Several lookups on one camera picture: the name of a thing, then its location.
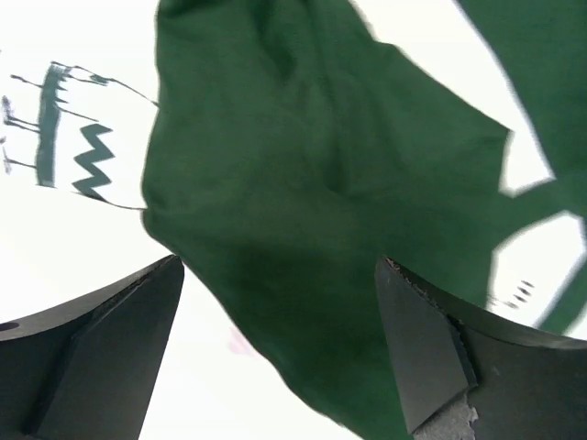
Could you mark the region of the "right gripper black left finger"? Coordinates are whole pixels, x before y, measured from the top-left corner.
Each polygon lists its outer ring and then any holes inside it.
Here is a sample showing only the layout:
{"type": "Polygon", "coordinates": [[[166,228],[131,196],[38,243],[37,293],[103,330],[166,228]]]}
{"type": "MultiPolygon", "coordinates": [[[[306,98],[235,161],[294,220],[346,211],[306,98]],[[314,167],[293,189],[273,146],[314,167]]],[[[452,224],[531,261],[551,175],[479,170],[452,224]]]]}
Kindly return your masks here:
{"type": "Polygon", "coordinates": [[[4,439],[135,440],[184,279],[170,255],[1,325],[4,439]]]}

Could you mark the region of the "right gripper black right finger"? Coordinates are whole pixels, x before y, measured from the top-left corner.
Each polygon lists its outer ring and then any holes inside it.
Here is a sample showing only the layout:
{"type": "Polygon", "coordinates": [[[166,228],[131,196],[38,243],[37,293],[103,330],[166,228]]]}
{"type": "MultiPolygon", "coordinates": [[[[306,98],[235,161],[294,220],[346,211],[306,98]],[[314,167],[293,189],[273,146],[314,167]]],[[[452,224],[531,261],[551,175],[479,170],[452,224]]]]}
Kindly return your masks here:
{"type": "Polygon", "coordinates": [[[377,295],[415,439],[583,439],[586,344],[508,321],[381,259],[377,295]]]}

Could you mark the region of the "white and green raglan t-shirt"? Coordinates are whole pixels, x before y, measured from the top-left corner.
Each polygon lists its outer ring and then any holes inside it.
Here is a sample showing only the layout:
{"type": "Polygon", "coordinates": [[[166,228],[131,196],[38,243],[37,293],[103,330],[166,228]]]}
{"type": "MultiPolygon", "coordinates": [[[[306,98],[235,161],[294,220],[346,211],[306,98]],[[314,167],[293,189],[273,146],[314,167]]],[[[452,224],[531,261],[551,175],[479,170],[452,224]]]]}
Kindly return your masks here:
{"type": "Polygon", "coordinates": [[[144,439],[415,439],[381,259],[586,344],[586,4],[4,1],[1,314],[170,255],[144,439]]]}

